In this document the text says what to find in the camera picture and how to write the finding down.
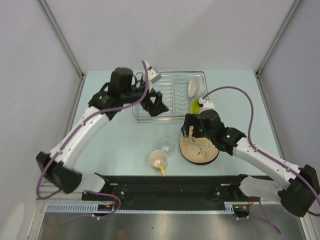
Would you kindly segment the lime green bowl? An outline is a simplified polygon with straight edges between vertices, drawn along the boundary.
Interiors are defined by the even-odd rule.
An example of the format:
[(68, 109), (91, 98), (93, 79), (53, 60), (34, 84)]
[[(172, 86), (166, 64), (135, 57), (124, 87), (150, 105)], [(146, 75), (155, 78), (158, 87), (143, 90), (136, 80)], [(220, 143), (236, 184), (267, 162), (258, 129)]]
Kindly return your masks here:
[(199, 104), (199, 101), (201, 100), (201, 98), (196, 98), (193, 100), (193, 102), (190, 105), (190, 114), (199, 114), (202, 110), (202, 107)]

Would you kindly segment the metal wire dish rack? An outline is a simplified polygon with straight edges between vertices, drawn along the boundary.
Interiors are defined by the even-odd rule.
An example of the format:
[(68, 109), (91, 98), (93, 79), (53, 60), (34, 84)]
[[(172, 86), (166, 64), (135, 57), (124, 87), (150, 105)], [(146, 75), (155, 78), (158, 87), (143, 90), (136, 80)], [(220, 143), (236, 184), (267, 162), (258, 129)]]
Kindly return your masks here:
[(132, 108), (132, 115), (139, 123), (164, 123), (184, 121), (185, 114), (190, 112), (194, 97), (188, 94), (189, 84), (192, 79), (199, 79), (204, 84), (204, 91), (199, 96), (203, 98), (207, 94), (207, 81), (204, 71), (161, 71), (161, 79), (152, 86), (162, 93), (162, 102), (168, 107), (168, 111), (158, 116), (151, 117), (140, 105)]

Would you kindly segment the white bowl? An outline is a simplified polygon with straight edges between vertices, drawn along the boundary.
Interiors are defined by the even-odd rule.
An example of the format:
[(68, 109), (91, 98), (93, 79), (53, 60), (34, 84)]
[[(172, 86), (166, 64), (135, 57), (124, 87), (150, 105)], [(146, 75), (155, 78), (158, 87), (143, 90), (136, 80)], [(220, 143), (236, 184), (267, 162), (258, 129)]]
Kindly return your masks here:
[(188, 96), (190, 98), (199, 98), (204, 92), (204, 82), (197, 76), (193, 77), (188, 85)]

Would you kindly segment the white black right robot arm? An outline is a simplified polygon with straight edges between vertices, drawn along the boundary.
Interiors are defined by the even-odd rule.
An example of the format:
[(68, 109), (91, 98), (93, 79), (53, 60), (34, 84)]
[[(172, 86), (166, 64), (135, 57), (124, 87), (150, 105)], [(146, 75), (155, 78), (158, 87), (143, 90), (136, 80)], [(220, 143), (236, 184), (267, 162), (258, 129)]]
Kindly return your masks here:
[(181, 133), (185, 138), (205, 138), (219, 151), (246, 161), (271, 178), (241, 175), (241, 181), (230, 188), (231, 196), (237, 201), (247, 196), (271, 199), (281, 203), (290, 214), (304, 217), (320, 199), (319, 180), (313, 167), (308, 164), (300, 167), (264, 152), (240, 130), (226, 127), (213, 109), (187, 113)]

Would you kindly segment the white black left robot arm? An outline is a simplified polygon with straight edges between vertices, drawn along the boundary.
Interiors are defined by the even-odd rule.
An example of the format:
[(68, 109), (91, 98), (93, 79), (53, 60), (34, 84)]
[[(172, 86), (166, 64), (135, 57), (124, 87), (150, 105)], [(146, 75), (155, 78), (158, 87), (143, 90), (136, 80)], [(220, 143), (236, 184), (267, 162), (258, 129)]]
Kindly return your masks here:
[(162, 93), (153, 89), (153, 83), (161, 78), (160, 72), (146, 62), (143, 67), (140, 79), (131, 69), (117, 67), (110, 80), (92, 96), (84, 114), (64, 139), (48, 153), (37, 154), (41, 179), (47, 179), (65, 194), (85, 186), (100, 200), (110, 196), (111, 188), (101, 175), (81, 173), (75, 170), (75, 164), (96, 133), (121, 110), (139, 104), (151, 117), (168, 112)]

